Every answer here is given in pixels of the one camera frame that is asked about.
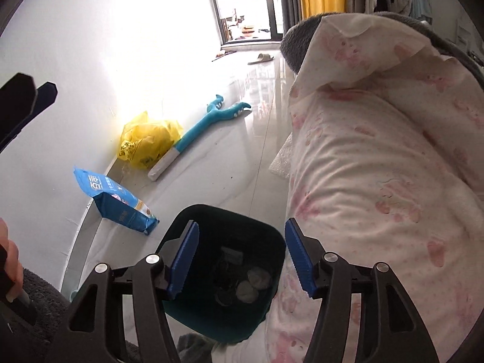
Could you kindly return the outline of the person's left hand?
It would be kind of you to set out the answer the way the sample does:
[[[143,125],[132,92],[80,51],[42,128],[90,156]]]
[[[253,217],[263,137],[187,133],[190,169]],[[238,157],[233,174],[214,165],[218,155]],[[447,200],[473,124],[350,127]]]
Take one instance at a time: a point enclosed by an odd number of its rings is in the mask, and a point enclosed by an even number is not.
[[[8,227],[3,218],[0,219],[1,246],[7,252],[4,270],[9,279],[14,283],[6,294],[6,299],[12,303],[21,295],[24,281],[24,269],[19,261],[19,250],[16,244],[8,236]]]

